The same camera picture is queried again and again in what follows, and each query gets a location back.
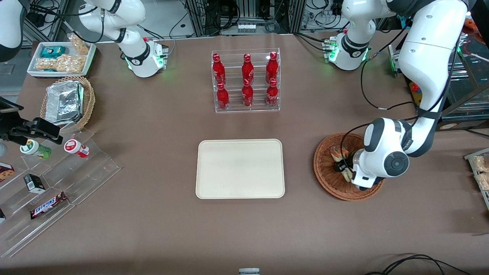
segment black box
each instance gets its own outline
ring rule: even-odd
[[[3,221],[5,221],[5,214],[0,209],[0,224],[3,223]]]
[[[25,175],[24,181],[25,181],[25,185],[27,185],[27,189],[31,193],[41,194],[46,190],[46,188],[44,188],[43,182],[41,181],[41,178],[39,178],[36,175],[32,175],[32,174]]]

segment small bottle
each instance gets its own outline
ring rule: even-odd
[[[249,79],[250,83],[253,84],[253,64],[251,63],[251,55],[249,53],[244,54],[244,62],[241,67],[241,72],[243,73],[243,80]]]
[[[243,79],[241,92],[243,93],[243,105],[245,107],[251,107],[253,105],[253,88],[249,79]]]
[[[216,82],[223,82],[226,84],[226,72],[224,70],[224,64],[221,62],[221,57],[218,53],[212,55],[212,71],[214,72],[214,78],[216,78]]]
[[[265,99],[265,103],[267,107],[273,108],[277,105],[277,97],[278,97],[278,88],[277,88],[277,79],[272,78],[270,80],[270,86],[267,89],[267,98]]]
[[[219,109],[221,110],[229,110],[229,94],[226,89],[224,89],[224,83],[217,83],[217,103],[219,105]]]
[[[278,72],[278,62],[277,62],[277,52],[273,51],[270,53],[270,59],[267,63],[267,74],[265,76],[265,81],[270,83],[270,79],[277,77]]]
[[[76,139],[70,139],[65,143],[65,151],[81,158],[86,158],[90,154],[90,148],[86,147]]]
[[[42,146],[33,139],[28,139],[27,143],[21,146],[21,152],[26,155],[37,156],[40,159],[47,159],[51,155],[51,148]]]

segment beige tray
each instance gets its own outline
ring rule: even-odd
[[[278,199],[285,194],[278,139],[204,140],[195,194],[200,199]]]

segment white tray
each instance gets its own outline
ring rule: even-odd
[[[95,50],[97,49],[95,44],[90,44],[89,53],[86,55],[87,61],[85,61],[85,65],[83,66],[83,70],[81,73],[72,73],[72,72],[65,72],[65,71],[44,71],[44,70],[36,69],[36,62],[41,55],[41,51],[43,47],[49,47],[49,46],[64,46],[66,47],[66,51],[65,51],[66,54],[78,55],[71,42],[41,42],[39,43],[36,51],[32,55],[31,63],[29,64],[29,68],[27,68],[28,74],[35,77],[84,76],[88,73],[90,69],[90,64],[92,63],[93,56],[95,55]]]
[[[278,139],[204,140],[195,194],[200,199],[278,199],[285,194]]]

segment red and white bottle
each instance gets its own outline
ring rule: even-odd
[[[277,105],[277,97],[278,97],[278,88],[277,88],[277,79],[272,78],[270,80],[270,86],[267,89],[267,98],[265,99],[265,103],[267,107],[273,108]]]
[[[65,151],[81,158],[86,158],[90,154],[90,149],[76,139],[70,139],[65,143]]]
[[[221,62],[221,57],[218,53],[212,55],[212,72],[214,73],[214,78],[216,82],[223,82],[226,84],[226,72],[224,70],[224,64]]]
[[[251,107],[253,105],[253,88],[249,79],[243,79],[241,92],[243,93],[243,105],[245,107]]]
[[[229,94],[224,88],[223,82],[217,83],[217,103],[219,105],[219,109],[221,110],[229,110]]]
[[[243,73],[243,80],[248,79],[250,83],[253,84],[253,64],[251,63],[251,55],[249,53],[244,54],[244,62],[241,67],[241,72]]]
[[[278,62],[277,62],[277,52],[273,51],[270,53],[270,59],[267,63],[267,74],[265,76],[265,81],[270,83],[270,79],[277,77],[278,72]]]

